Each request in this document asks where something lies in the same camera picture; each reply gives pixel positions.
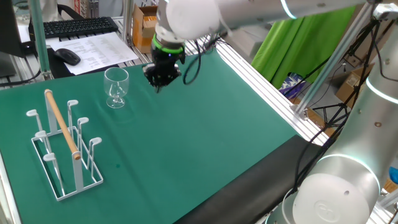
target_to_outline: cardboard box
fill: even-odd
[[[132,19],[132,43],[143,54],[150,53],[150,45],[155,35],[157,6],[134,6]]]
[[[371,64],[369,66],[369,68],[366,70],[365,75],[367,75],[371,72],[373,66],[374,66],[374,64]],[[342,102],[345,102],[348,99],[348,97],[352,94],[352,92],[354,91],[354,86],[359,85],[359,80],[361,79],[362,71],[363,71],[363,68],[353,70],[350,73],[350,75],[348,76],[348,78],[344,81],[344,83],[342,84],[340,89],[337,91],[336,96]],[[361,86],[359,93],[362,92],[363,88],[364,88],[364,85]],[[352,108],[353,103],[354,103],[354,97],[347,103],[347,106]]]

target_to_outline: table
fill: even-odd
[[[173,223],[297,134],[217,52],[202,58],[202,72],[192,85],[179,78],[161,94],[140,66],[126,70],[130,89],[126,106],[118,110],[105,103],[103,72],[0,93],[9,105],[0,111],[0,149],[24,223]],[[36,109],[49,130],[47,88],[64,117],[66,102],[78,100],[75,118],[90,119],[85,138],[103,139],[95,160],[104,183],[62,202],[54,199],[30,143],[36,120],[25,115]],[[54,139],[52,149],[67,183],[72,170],[63,172],[71,165],[64,142],[62,135]]]
[[[114,19],[117,25],[122,28],[122,18],[117,17]],[[150,54],[140,54],[134,47],[132,47],[133,51],[139,56],[139,59],[131,62],[126,62],[119,64],[120,67],[127,67],[131,65],[139,65],[142,63],[148,63],[151,61]],[[289,108],[290,102],[286,100],[274,87],[268,83],[265,79],[263,79],[260,74],[258,74],[246,61],[244,61],[230,46],[225,44],[219,44],[217,46],[217,51],[220,54],[221,58],[269,105],[271,108],[276,111],[281,118],[283,118],[291,127],[293,127],[296,132],[298,132],[305,139],[310,139],[316,132],[318,132],[318,128],[311,121],[303,121],[298,116],[296,116],[292,110]],[[194,48],[192,42],[187,42],[187,54],[195,54],[197,51]],[[16,65],[20,68],[19,75],[12,77],[11,81],[19,81],[20,79],[30,78],[36,71],[39,69],[37,59],[33,56],[27,58],[16,58]],[[43,78],[39,78],[35,80],[35,82],[42,81]],[[7,82],[8,80],[0,79],[0,82]],[[316,143],[322,144],[325,142],[327,137],[325,135],[321,135]],[[4,164],[2,160],[0,161],[0,175],[2,177],[2,182],[4,186],[4,191],[6,194],[6,204],[9,205],[9,210],[6,210],[7,217],[11,217],[14,220],[14,223],[20,223],[18,211],[16,205],[13,200],[13,195],[11,193],[10,184],[8,181],[7,174],[5,171]],[[380,223],[381,220],[386,220],[388,216],[387,213],[382,211],[381,209],[375,208],[375,211],[370,219],[369,223]]]

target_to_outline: white desk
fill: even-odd
[[[118,35],[121,35],[123,29],[123,18],[113,18],[116,24],[119,26]],[[74,36],[69,38],[61,38],[61,41],[73,40],[77,38],[84,38],[85,35]],[[205,38],[199,40],[199,44],[203,44]],[[135,47],[131,47],[132,50],[139,57],[137,60],[124,62],[118,64],[119,67],[128,67],[133,65],[140,65],[143,63],[149,63],[152,61],[150,54],[142,54]],[[264,77],[262,77],[250,64],[248,64],[234,49],[226,44],[218,44],[216,46],[218,53],[221,58],[231,67],[234,71],[266,102],[268,103],[282,118],[286,120],[303,138],[310,140],[317,132],[319,128],[310,120],[304,121],[300,119],[291,109],[291,102],[286,99],[278,90],[276,90]],[[193,42],[187,41],[186,53],[188,55],[197,54],[197,50]],[[9,78],[0,78],[0,83],[4,82],[15,82],[20,80],[26,80],[33,77],[37,71],[39,71],[39,63],[35,56],[30,55],[26,58],[14,57],[15,65],[17,67],[18,75]],[[31,83],[42,82],[44,78],[42,76],[36,78]],[[326,134],[321,134],[316,140],[316,144],[323,144],[328,139]],[[9,185],[8,178],[6,176],[5,168],[2,159],[0,159],[0,175],[4,186],[4,191],[0,188],[0,198],[3,198],[1,205],[3,206],[6,217],[12,218],[14,223],[21,223],[17,213],[17,207],[15,205],[14,197],[12,196],[11,187]],[[371,223],[387,223],[391,217],[390,213],[384,211],[380,206],[376,206],[374,212],[371,215],[371,219],[368,224]]]

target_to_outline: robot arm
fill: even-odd
[[[179,76],[175,62],[181,60],[184,63],[185,39],[197,39],[257,22],[295,19],[364,2],[160,0],[159,24],[152,43],[154,64],[144,71],[149,80],[156,79],[155,75],[169,77],[165,83],[158,84],[166,86]],[[381,12],[374,16],[383,19],[392,15]],[[275,210],[267,224],[362,224],[369,218],[398,147],[398,128],[394,120],[398,116],[398,64],[394,63],[398,57],[398,30],[390,39],[381,51],[381,57],[386,61],[375,65],[341,136],[307,175],[300,190],[284,200],[285,204]]]
[[[152,41],[152,61],[143,68],[156,92],[181,75],[185,40],[259,22],[341,9],[365,0],[160,0]]]

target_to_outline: paper document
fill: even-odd
[[[55,43],[51,48],[68,49],[80,57],[81,62],[75,66],[65,64],[75,75],[138,58],[114,32]]]
[[[19,37],[21,38],[21,43],[30,41],[27,25],[18,25],[18,31],[19,31]]]
[[[29,37],[29,26],[28,25],[18,25],[19,37],[21,38],[21,43],[25,43],[30,41]],[[50,46],[55,43],[59,43],[60,39],[56,38],[49,38],[45,40],[46,46]]]

